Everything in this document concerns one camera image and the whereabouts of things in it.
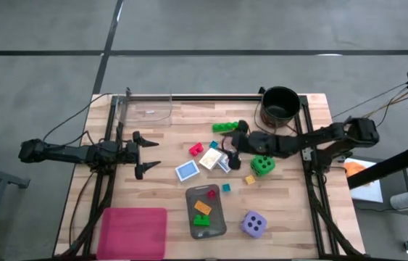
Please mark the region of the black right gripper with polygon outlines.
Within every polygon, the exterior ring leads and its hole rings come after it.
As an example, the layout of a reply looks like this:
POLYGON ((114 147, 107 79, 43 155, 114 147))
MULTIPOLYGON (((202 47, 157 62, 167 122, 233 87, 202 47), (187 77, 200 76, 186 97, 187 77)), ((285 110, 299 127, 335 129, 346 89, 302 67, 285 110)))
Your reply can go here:
POLYGON ((231 138, 231 144, 236 149, 226 148, 225 153, 228 155, 228 166, 231 170, 239 170, 241 167, 240 153, 263 155, 264 152, 259 147, 251 134, 248 135, 249 124, 245 120, 238 121, 238 127, 235 130, 221 133, 223 137, 231 138))

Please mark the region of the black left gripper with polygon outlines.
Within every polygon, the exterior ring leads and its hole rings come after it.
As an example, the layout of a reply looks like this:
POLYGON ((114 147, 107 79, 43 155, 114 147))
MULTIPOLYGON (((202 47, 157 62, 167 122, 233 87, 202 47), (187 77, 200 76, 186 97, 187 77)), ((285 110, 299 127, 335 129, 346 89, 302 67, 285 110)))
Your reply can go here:
POLYGON ((133 132, 133 139, 125 142, 125 147, 120 150, 120 161, 125 164, 135 164, 135 177, 143 180, 143 173, 160 164, 160 161, 141 162, 141 147, 159 146, 158 143, 142 138, 139 131, 133 132))

